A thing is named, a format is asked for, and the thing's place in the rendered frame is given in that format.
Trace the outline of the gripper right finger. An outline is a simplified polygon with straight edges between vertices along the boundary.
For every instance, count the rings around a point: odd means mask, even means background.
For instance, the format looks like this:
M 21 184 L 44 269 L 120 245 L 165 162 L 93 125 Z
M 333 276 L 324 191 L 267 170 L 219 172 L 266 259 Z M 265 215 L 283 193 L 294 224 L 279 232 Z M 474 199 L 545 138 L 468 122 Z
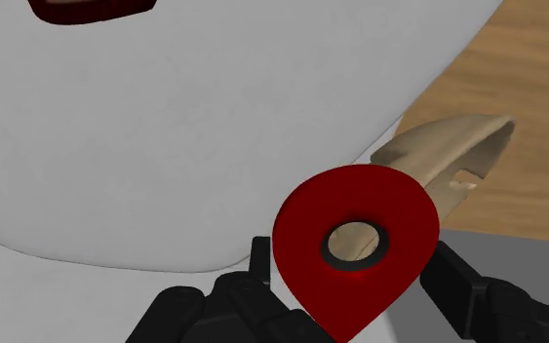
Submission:
M 454 329 L 475 343 L 549 343 L 549 305 L 479 274 L 440 241 L 419 283 Z

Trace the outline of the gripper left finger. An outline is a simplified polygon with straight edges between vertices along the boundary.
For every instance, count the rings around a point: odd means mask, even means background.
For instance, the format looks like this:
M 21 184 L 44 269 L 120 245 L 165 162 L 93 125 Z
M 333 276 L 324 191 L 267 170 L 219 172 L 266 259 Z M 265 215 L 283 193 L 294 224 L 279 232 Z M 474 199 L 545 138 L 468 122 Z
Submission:
M 270 239 L 254 237 L 249 269 L 219 275 L 206 295 L 162 290 L 125 343 L 335 343 L 303 310 L 270 288 Z

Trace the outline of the white toilet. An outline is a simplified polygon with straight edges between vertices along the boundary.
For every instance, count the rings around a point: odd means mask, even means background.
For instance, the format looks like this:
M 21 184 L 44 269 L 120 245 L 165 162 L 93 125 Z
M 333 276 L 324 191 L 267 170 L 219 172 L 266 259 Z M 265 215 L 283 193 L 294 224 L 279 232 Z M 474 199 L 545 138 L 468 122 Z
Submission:
M 503 0 L 0 0 L 0 343 L 125 343 L 242 268 L 304 179 L 365 163 Z

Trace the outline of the dark red object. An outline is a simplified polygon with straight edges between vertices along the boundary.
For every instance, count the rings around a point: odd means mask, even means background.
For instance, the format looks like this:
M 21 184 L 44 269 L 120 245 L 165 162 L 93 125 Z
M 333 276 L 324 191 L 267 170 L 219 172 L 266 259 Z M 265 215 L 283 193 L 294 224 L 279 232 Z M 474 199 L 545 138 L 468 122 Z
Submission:
M 151 10 L 157 0 L 27 0 L 41 20 L 58 25 L 119 19 Z

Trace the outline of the red-handled beige scoop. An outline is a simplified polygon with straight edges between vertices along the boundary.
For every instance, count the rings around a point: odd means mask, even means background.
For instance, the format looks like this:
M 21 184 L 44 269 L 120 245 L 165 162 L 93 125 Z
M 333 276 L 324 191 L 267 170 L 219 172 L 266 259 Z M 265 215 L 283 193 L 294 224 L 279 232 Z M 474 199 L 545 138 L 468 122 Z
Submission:
M 418 277 L 435 251 L 440 223 L 473 189 L 459 171 L 485 178 L 515 121 L 504 115 L 453 116 L 414 127 L 382 145 L 367 164 L 318 173 L 282 204 L 272 231 L 278 271 L 335 343 L 348 343 Z M 380 245 L 361 261 L 324 255 L 347 222 L 376 226 Z

